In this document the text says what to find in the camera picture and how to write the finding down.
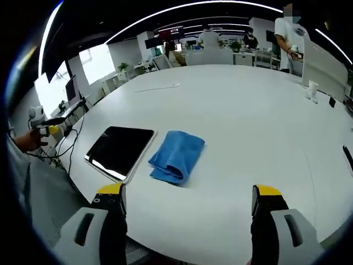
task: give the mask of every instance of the blue towel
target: blue towel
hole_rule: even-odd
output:
[[[183,131],[169,131],[159,150],[148,161],[151,176],[161,181],[182,184],[188,180],[205,141]]]

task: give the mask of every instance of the tablet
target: tablet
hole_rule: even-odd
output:
[[[95,169],[118,182],[127,182],[149,143],[153,130],[109,127],[84,156]]]

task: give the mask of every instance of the man in white shirt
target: man in white shirt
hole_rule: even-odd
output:
[[[214,31],[210,30],[210,26],[205,25],[204,32],[202,32],[197,40],[197,45],[202,48],[219,48],[223,44],[220,36]]]
[[[306,29],[300,26],[298,11],[293,11],[293,4],[284,7],[284,17],[275,21],[275,36],[281,48],[282,72],[301,75],[303,69],[303,58],[299,54],[304,54],[304,38],[309,38]]]

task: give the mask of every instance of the window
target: window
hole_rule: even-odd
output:
[[[109,48],[106,44],[81,51],[79,58],[89,84],[115,72]]]
[[[63,100],[67,101],[65,85],[69,80],[66,64],[63,62],[50,83],[45,73],[35,82],[39,102],[48,118],[56,115],[54,111]]]

